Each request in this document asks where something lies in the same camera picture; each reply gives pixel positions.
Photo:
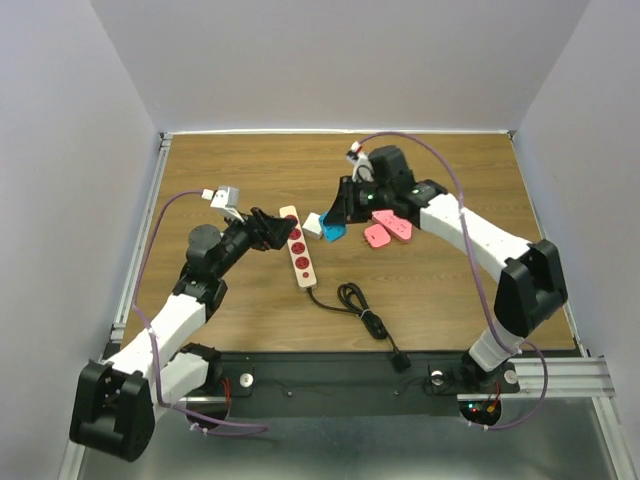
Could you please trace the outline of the blue plug adapter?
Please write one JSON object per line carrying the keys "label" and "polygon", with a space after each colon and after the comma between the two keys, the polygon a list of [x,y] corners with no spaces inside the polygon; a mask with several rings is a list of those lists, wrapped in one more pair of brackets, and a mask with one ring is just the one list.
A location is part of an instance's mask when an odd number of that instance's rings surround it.
{"label": "blue plug adapter", "polygon": [[322,235],[327,242],[335,242],[346,235],[347,229],[345,225],[328,225],[325,222],[326,215],[323,213],[319,217]]}

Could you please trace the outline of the white red power strip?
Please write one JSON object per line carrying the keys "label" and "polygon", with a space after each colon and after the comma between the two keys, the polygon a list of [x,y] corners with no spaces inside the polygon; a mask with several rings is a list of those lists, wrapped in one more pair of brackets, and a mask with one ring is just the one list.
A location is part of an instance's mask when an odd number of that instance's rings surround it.
{"label": "white red power strip", "polygon": [[287,248],[298,287],[301,290],[314,289],[317,286],[317,278],[297,210],[293,205],[284,206],[279,209],[279,214],[282,218],[294,221]]}

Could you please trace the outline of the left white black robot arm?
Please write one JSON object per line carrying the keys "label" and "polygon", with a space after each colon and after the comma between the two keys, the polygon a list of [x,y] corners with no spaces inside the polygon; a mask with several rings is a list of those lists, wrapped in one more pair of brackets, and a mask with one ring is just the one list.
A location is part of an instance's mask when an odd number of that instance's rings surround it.
{"label": "left white black robot arm", "polygon": [[80,372],[71,417],[71,441],[127,461],[138,459],[157,421],[197,390],[215,392],[223,371],[219,354],[186,339],[204,326],[227,292],[225,274],[249,250],[282,249],[296,222],[254,207],[228,221],[225,230],[195,227],[186,262],[171,294],[145,329],[110,358]]}

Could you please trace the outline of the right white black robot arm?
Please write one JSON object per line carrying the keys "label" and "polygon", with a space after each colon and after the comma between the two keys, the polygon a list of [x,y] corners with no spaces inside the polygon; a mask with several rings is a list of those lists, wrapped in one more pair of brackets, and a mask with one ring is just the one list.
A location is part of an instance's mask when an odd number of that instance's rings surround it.
{"label": "right white black robot arm", "polygon": [[494,303],[482,306],[488,326],[460,366],[466,387],[484,389],[495,380],[496,369],[566,303],[558,248],[546,239],[530,242],[512,235],[466,208],[444,186],[416,180],[397,146],[366,153],[355,142],[346,157],[353,170],[340,178],[325,224],[365,223],[375,212],[390,210],[465,253],[472,271],[484,269],[496,281]]}

